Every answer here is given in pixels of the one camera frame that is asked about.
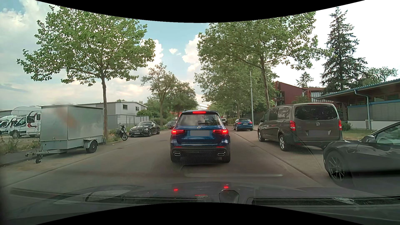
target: drain pipe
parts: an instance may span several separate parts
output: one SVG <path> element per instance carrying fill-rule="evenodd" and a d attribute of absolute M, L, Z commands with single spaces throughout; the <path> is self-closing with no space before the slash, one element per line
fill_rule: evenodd
<path fill-rule="evenodd" d="M 367 98 L 367 113 L 368 113 L 368 130 L 371 130 L 371 118 L 370 118 L 370 101 L 368 95 L 358 94 L 357 90 L 354 90 L 354 94 L 364 96 Z"/>

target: suv brake light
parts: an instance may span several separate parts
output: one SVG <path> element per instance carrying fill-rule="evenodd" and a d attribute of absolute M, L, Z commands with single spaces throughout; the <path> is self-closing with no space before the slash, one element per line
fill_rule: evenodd
<path fill-rule="evenodd" d="M 225 130 L 213 130 L 213 133 L 220 134 L 220 135 L 227 135 L 227 134 L 229 134 L 229 131 L 227 129 L 225 129 Z"/>
<path fill-rule="evenodd" d="M 180 135 L 180 134 L 183 134 L 183 133 L 185 133 L 185 130 L 172 130 L 171 131 L 172 135 Z"/>
<path fill-rule="evenodd" d="M 295 123 L 294 121 L 290 121 L 290 129 L 291 129 L 292 131 L 295 131 L 295 130 L 296 130 L 296 123 Z"/>

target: blue suv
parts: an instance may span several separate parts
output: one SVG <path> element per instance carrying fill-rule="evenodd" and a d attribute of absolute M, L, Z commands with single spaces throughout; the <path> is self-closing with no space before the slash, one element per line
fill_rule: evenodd
<path fill-rule="evenodd" d="M 230 162 L 230 136 L 219 114 L 212 110 L 188 110 L 179 116 L 170 138 L 171 161 L 194 157 Z"/>

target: street lamp pole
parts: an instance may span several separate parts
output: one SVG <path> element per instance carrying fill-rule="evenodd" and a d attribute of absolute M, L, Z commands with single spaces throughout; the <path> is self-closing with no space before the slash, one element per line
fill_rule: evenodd
<path fill-rule="evenodd" d="M 252 121 L 252 129 L 254 130 L 254 114 L 253 114 L 253 85 L 251 82 L 251 69 L 250 69 L 250 93 L 251 93 L 251 121 Z"/>

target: asphalt road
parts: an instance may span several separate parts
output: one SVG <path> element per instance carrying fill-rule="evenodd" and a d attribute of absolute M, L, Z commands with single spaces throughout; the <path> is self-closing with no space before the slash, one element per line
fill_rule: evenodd
<path fill-rule="evenodd" d="M 274 144 L 258 141 L 255 144 L 245 139 L 256 138 L 256 131 L 230 129 L 231 162 L 227 164 L 175 166 L 170 161 L 170 131 L 162 131 L 151 137 L 130 137 L 114 145 L 99 146 L 93 154 L 86 154 L 82 149 L 44 157 L 40 164 L 27 161 L 0 168 L 1 192 L 6 197 L 7 210 L 13 210 L 41 199 L 10 195 L 11 188 L 54 192 L 56 195 L 101 185 L 151 186 L 189 181 L 322 186 L 269 153 L 271 149 L 277 149 Z"/>

